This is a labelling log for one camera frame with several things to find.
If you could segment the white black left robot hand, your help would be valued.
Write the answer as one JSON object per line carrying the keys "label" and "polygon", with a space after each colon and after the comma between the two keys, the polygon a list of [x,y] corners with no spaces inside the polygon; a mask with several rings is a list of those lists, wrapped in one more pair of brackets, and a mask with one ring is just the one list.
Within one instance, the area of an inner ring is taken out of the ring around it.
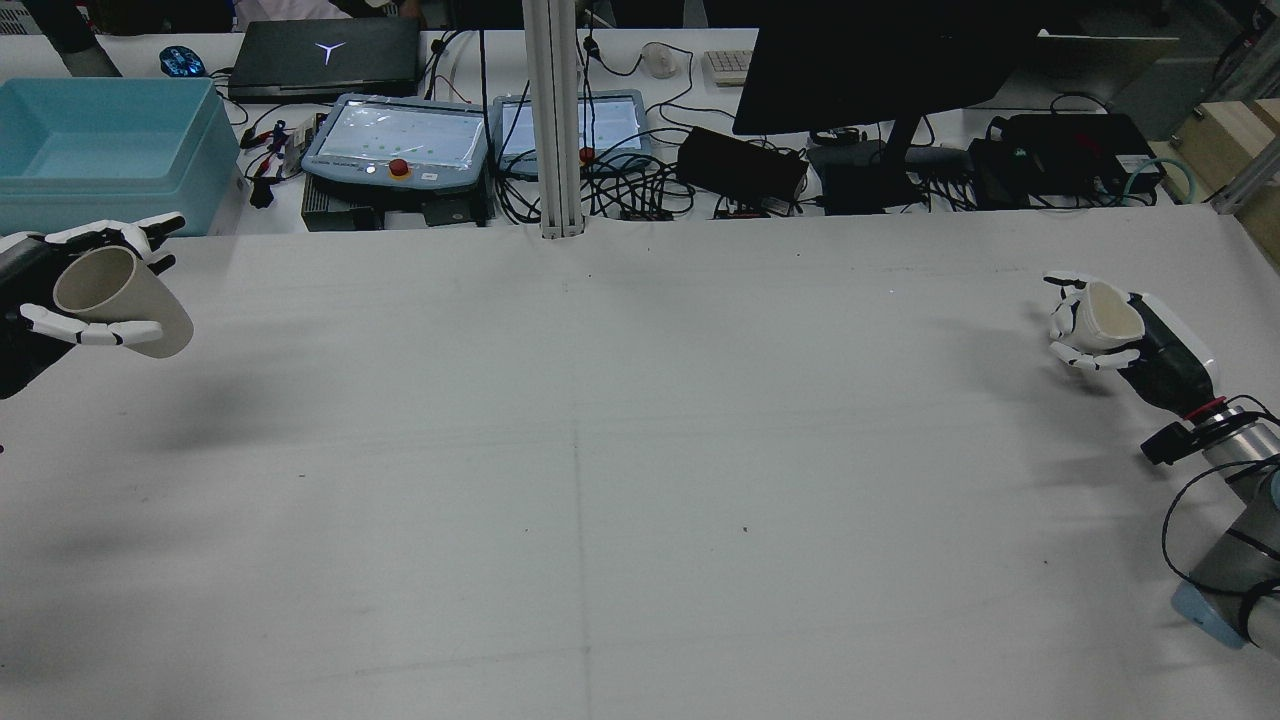
{"label": "white black left robot hand", "polygon": [[3,238],[1,396],[10,398],[76,346],[173,357],[195,327],[160,273],[179,211],[137,222],[97,220]]}

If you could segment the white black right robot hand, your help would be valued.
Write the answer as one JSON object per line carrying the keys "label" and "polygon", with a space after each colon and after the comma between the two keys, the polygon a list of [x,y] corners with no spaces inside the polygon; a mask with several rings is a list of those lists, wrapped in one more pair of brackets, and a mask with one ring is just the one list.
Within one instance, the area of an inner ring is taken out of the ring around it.
{"label": "white black right robot hand", "polygon": [[1116,372],[1143,401],[1185,419],[1219,401],[1216,357],[1158,297],[1074,272],[1043,282],[1059,290],[1048,337],[1061,363]]}

